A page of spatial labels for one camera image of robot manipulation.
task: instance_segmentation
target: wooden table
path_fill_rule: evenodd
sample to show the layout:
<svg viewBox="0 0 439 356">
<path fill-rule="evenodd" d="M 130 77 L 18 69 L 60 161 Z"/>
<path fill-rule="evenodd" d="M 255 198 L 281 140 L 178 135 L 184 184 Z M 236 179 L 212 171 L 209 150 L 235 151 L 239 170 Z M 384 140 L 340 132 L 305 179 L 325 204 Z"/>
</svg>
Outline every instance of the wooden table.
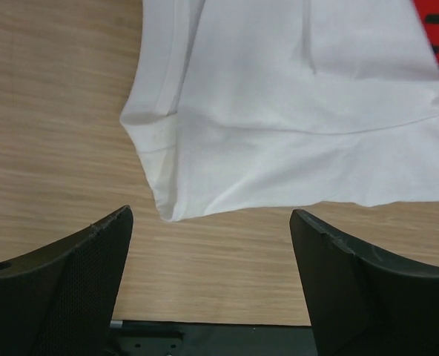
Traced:
<svg viewBox="0 0 439 356">
<path fill-rule="evenodd" d="M 130 204 L 136 225 L 115 318 L 308 324 L 290 208 L 159 219 L 118 122 L 141 27 L 140 0 L 0 0 L 0 261 Z M 439 265 L 439 203 L 309 211 Z"/>
</svg>

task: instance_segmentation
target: black plastic part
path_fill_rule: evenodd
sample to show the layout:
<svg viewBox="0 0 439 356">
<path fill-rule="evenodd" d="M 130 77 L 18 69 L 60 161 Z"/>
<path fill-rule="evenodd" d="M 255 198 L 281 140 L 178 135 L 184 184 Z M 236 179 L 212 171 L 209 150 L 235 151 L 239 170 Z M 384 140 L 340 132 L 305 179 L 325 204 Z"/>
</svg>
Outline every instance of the black plastic part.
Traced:
<svg viewBox="0 0 439 356">
<path fill-rule="evenodd" d="M 424 18 L 427 24 L 439 24 L 439 13 L 430 13 Z"/>
<path fill-rule="evenodd" d="M 439 267 L 291 216 L 294 253 L 320 356 L 439 356 Z"/>
<path fill-rule="evenodd" d="M 310 327 L 299 326 L 132 321 L 110 330 L 109 348 L 114 356 L 317 356 Z"/>
<path fill-rule="evenodd" d="M 133 225 L 124 207 L 0 263 L 0 355 L 100 355 Z"/>
</svg>

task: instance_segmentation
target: seam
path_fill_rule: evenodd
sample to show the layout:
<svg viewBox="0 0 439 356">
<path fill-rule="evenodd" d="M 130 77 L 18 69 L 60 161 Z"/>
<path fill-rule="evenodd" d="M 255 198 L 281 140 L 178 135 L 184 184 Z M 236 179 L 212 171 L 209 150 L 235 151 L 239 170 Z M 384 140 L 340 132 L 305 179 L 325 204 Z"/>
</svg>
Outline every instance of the seam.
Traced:
<svg viewBox="0 0 439 356">
<path fill-rule="evenodd" d="M 185 66 L 186 51 L 188 50 L 188 34 L 190 30 L 188 9 L 187 1 L 174 0 L 174 33 L 171 40 L 171 52 L 162 83 L 162 89 L 155 104 L 156 113 L 167 115 L 172 102 L 175 100 L 176 92 L 178 91 L 179 81 L 181 80 Z"/>
<path fill-rule="evenodd" d="M 163 152 L 166 150 L 170 150 L 172 148 L 175 148 L 176 145 L 169 145 L 169 146 L 165 146 L 162 148 L 157 148 L 156 150 L 151 150 L 151 151 L 140 151 L 140 150 L 136 150 L 137 154 L 155 154 L 156 152 Z"/>
<path fill-rule="evenodd" d="M 182 107 L 182 109 L 183 110 L 186 109 L 187 112 L 191 112 L 191 113 L 195 113 L 196 112 L 195 110 L 191 110 L 188 107 Z M 179 117 L 182 115 L 182 111 L 183 110 L 179 111 Z M 237 125 L 224 125 L 224 124 L 215 122 L 214 119 L 211 119 L 208 115 L 200 114 L 200 116 L 205 121 L 210 122 L 211 125 L 214 125 L 214 126 L 217 126 L 217 127 L 220 127 L 220 128 L 231 129 L 231 130 L 271 131 L 271 132 L 288 132 L 288 133 L 292 133 L 293 132 L 293 133 L 298 133 L 298 134 L 316 135 L 316 136 L 348 136 L 348 135 L 367 134 L 367 133 L 371 133 L 371 132 L 387 131 L 387 130 L 392 130 L 392 129 L 395 129 L 395 128 L 402 128 L 402 127 L 406 127 L 406 126 L 410 126 L 410 125 L 415 125 L 415 124 L 419 124 L 419 123 L 425 122 L 427 120 L 438 118 L 439 114 L 428 116 L 428 117 L 424 117 L 422 119 L 418 119 L 418 120 L 415 120 L 413 122 L 405 122 L 405 123 L 399 124 L 399 125 L 388 126 L 386 128 L 372 128 L 372 129 L 369 129 L 369 130 L 360 130 L 360 131 L 343 132 L 343 133 L 319 133 L 319 132 L 314 132 L 314 131 L 307 131 L 307 130 L 300 130 L 300 129 L 293 129 L 293 128 L 283 128 L 283 129 L 281 129 L 281 128 L 267 128 L 267 127 L 264 127 L 264 128 L 253 128 L 253 127 L 241 127 L 241 126 L 237 126 Z"/>
</svg>

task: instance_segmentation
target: light wood tabletop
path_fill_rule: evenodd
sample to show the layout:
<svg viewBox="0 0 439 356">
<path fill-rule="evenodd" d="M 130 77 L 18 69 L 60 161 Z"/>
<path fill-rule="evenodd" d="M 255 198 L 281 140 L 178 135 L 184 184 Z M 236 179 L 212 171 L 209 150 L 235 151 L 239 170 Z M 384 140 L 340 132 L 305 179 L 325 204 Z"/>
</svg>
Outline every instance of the light wood tabletop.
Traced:
<svg viewBox="0 0 439 356">
<path fill-rule="evenodd" d="M 119 124 L 141 34 L 141 0 L 0 0 L 0 261 L 129 204 L 115 318 L 307 325 L 291 208 L 160 220 Z M 439 203 L 308 210 L 439 265 Z"/>
</svg>

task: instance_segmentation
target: white t-shirt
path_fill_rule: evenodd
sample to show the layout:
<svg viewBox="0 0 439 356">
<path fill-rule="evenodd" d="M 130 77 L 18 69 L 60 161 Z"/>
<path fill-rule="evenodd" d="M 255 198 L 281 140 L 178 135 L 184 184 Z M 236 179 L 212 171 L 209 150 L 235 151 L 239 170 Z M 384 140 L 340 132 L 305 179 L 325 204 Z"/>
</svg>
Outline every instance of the white t-shirt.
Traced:
<svg viewBox="0 0 439 356">
<path fill-rule="evenodd" d="M 439 66 L 412 0 L 144 0 L 121 123 L 163 219 L 439 201 Z"/>
</svg>

